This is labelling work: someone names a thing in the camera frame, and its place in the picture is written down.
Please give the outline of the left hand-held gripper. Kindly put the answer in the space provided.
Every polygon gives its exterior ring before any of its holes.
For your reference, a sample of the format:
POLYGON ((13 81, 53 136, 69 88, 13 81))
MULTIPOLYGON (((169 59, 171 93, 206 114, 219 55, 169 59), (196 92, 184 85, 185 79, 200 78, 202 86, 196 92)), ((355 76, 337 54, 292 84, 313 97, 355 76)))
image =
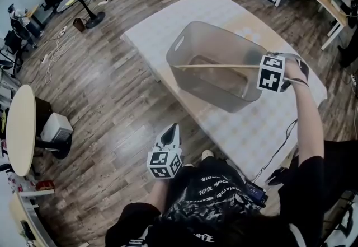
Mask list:
POLYGON ((147 156, 147 168, 156 179, 173 179, 182 166, 180 126, 173 123, 156 137, 154 151, 147 156))

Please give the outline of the black waist device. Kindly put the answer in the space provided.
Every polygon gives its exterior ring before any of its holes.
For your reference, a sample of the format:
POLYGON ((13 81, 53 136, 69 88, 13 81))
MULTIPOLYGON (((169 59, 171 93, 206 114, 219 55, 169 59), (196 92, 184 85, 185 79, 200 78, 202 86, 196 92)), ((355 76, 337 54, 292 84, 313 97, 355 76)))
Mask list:
POLYGON ((261 208, 266 207, 266 202, 269 198, 266 191, 250 181, 247 181, 245 186, 248 196, 254 201, 254 203, 261 208))

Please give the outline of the red box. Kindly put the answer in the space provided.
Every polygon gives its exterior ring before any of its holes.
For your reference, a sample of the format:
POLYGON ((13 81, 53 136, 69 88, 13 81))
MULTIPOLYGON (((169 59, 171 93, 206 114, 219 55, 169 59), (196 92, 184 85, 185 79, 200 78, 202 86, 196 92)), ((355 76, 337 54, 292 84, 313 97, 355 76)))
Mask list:
POLYGON ((52 180, 43 180, 43 181, 38 181, 36 183, 36 190, 37 191, 45 191, 45 190, 51 190, 54 189, 54 183, 52 180))

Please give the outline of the white desktop computer tower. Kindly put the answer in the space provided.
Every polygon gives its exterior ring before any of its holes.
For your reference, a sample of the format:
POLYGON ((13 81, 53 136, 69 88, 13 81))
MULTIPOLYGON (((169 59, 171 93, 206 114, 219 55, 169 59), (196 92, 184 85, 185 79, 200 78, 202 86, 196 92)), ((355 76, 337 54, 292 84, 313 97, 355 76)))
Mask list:
POLYGON ((63 142, 73 133, 69 120, 60 114, 52 113, 43 127, 40 137, 45 142, 63 142))

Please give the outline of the white work table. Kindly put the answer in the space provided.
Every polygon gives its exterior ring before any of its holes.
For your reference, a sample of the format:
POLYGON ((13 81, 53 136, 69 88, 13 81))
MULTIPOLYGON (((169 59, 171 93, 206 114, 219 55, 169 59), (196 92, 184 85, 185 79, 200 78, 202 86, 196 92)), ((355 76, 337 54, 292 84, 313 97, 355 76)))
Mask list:
POLYGON ((122 34, 137 48, 160 80, 195 122, 244 175, 264 185, 297 143, 295 94, 263 92, 236 113, 228 113, 180 89, 166 54, 187 24, 202 21, 253 40, 271 52, 294 49, 269 26, 232 0, 180 0, 122 34))

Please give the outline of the round beige pedestal table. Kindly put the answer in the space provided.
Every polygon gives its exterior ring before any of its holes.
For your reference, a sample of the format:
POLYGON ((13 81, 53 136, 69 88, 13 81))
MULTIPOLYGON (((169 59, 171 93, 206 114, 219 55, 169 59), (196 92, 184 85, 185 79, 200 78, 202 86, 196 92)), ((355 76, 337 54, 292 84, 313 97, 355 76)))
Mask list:
POLYGON ((72 135, 63 142, 45 142, 40 137, 52 113, 50 104, 37 98, 29 85, 21 86, 12 99, 6 121, 6 144, 10 164, 18 176, 29 173, 36 148, 44 148, 60 160, 68 156, 72 135))

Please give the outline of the translucent grey plastic bin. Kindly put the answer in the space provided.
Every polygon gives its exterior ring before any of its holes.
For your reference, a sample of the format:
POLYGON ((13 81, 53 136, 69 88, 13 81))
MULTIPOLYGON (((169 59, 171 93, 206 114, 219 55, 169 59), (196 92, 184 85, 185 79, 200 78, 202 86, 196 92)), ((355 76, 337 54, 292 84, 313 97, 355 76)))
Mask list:
POLYGON ((189 23, 169 48, 166 60, 178 86, 190 94, 236 113, 261 96, 257 69, 189 68, 175 65, 259 65, 267 50, 235 33, 201 21, 189 23))

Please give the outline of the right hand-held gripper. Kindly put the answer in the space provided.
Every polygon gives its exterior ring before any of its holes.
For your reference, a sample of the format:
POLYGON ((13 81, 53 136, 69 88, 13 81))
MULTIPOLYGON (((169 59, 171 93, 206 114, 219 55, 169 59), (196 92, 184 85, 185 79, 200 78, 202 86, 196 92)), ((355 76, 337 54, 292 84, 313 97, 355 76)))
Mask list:
POLYGON ((302 58, 296 54, 274 53, 263 55, 258 71, 257 89, 262 91, 285 92, 293 83, 308 85, 308 77, 309 67, 302 58), (300 71, 305 76, 305 81, 299 78, 288 78, 285 76, 285 63, 287 59, 297 63, 300 71))

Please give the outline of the person's black printed clothing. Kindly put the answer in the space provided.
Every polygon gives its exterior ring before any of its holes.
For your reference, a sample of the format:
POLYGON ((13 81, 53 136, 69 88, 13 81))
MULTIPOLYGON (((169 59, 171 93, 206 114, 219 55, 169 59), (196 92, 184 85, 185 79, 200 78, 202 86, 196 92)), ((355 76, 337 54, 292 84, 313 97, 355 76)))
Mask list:
POLYGON ((323 159, 305 160, 279 189, 280 212, 261 214, 238 173, 208 157, 174 178, 164 210, 124 207, 105 247, 317 247, 323 227, 323 159))

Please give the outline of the person's right hand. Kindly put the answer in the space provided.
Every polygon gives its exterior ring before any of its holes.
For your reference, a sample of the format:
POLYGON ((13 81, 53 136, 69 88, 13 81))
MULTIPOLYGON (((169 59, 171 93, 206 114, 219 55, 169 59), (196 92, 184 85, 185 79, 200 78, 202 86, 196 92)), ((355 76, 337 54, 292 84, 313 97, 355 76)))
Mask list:
POLYGON ((285 77, 288 80, 297 83, 307 83, 306 76, 301 71, 297 61, 295 59, 286 58, 285 60, 285 77))

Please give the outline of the person's left forearm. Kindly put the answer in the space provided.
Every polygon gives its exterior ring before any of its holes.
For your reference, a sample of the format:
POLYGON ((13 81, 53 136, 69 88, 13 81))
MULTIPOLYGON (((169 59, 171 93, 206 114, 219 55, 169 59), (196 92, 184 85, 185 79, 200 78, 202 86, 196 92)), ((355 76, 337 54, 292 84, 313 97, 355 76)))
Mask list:
POLYGON ((169 179, 157 179, 144 202, 154 206, 160 213, 163 213, 166 206, 169 183, 169 179))

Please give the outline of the person's right forearm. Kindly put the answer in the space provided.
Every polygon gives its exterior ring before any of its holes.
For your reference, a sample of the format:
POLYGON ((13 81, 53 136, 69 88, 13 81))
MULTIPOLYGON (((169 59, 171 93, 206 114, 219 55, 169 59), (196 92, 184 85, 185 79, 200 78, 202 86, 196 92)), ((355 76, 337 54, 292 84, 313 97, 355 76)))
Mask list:
POLYGON ((292 84, 297 107, 299 165, 312 157, 324 157, 323 126, 318 108, 309 87, 292 84))

